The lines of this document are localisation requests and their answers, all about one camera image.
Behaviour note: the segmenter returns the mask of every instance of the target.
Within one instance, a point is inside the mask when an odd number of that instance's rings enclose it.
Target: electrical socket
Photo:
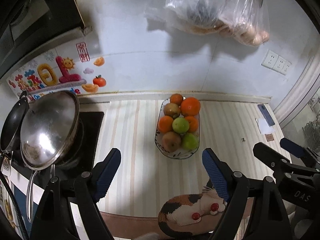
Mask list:
[[[271,50],[268,50],[268,53],[266,55],[266,58],[262,62],[262,65],[267,68],[273,68],[273,66],[276,64],[278,58],[279,58],[278,54],[274,53]]]
[[[275,65],[273,66],[273,70],[277,71],[277,72],[281,72],[281,70],[283,69],[284,67],[284,63],[286,62],[286,60],[279,56],[278,57],[278,60],[276,61]]]
[[[292,66],[292,64],[289,61],[286,61],[284,63],[284,67],[283,67],[283,69],[281,70],[280,73],[283,74],[283,75],[286,75],[288,70],[289,70],[289,68],[291,68],[291,66]]]

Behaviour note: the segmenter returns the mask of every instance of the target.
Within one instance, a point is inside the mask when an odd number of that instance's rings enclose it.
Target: blue gripper pad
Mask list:
[[[120,163],[121,153],[118,149],[113,148],[104,161],[97,163],[92,169],[91,183],[95,187],[92,199],[95,203],[105,197]]]
[[[229,202],[230,195],[227,181],[207,150],[202,152],[202,164],[207,171],[218,196],[223,198],[226,202]]]
[[[300,145],[295,144],[294,142],[288,140],[287,138],[282,138],[280,140],[280,146],[282,149],[285,149],[286,151],[296,156],[297,158],[301,158],[305,155],[304,149]]]

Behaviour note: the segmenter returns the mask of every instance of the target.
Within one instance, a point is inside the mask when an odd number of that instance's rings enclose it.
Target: black cable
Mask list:
[[[4,155],[1,154],[0,155],[0,167],[2,166],[3,160],[4,160]],[[28,236],[28,233],[27,233],[27,230],[26,230],[26,226],[25,226],[25,224],[23,222],[22,215],[21,215],[17,200],[14,197],[14,194],[13,194],[12,190],[10,189],[9,184],[7,183],[7,181],[6,181],[4,175],[2,174],[1,171],[0,171],[0,180],[2,181],[5,189],[7,190],[8,194],[9,194],[9,197],[11,198],[13,207],[14,207],[14,209],[16,211],[16,214],[17,214],[18,224],[19,224],[19,227],[20,227],[20,231],[22,233],[22,237],[23,237],[24,240],[29,240],[29,236]]]

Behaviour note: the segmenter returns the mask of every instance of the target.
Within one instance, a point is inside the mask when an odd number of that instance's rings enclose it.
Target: smartphone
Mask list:
[[[258,105],[258,108],[260,109],[261,113],[263,114],[264,119],[266,119],[268,125],[269,125],[269,126],[275,125],[275,122],[273,121],[270,113],[268,112],[268,110],[266,109],[266,107],[264,106],[264,104]]]

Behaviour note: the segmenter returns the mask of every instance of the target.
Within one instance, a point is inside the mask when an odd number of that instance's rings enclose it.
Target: brown pear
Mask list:
[[[180,107],[174,103],[166,104],[164,106],[163,112],[164,112],[164,115],[171,116],[173,119],[176,119],[181,114]]]
[[[181,146],[181,136],[175,132],[168,132],[163,135],[161,143],[167,152],[175,152]]]

